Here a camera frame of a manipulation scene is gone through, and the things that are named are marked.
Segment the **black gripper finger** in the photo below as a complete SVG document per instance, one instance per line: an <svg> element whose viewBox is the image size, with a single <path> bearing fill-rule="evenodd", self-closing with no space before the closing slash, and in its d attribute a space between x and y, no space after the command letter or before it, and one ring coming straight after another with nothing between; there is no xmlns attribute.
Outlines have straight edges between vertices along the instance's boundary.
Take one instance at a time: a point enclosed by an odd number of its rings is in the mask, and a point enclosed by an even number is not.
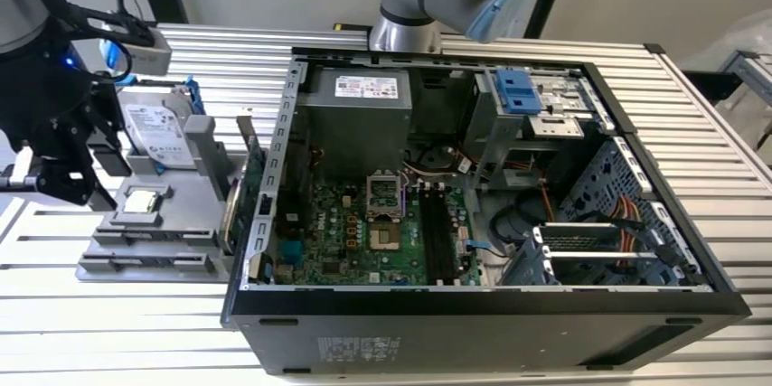
<svg viewBox="0 0 772 386"><path fill-rule="evenodd" d="M117 203L99 182L91 167L77 169L61 160L44 159L35 179L37 193L96 212L116 210Z"/></svg>
<svg viewBox="0 0 772 386"><path fill-rule="evenodd" d="M108 175L120 177L132 175L132 168L121 153L121 142L111 129L108 131L99 128L95 130L89 136L89 148Z"/></svg>

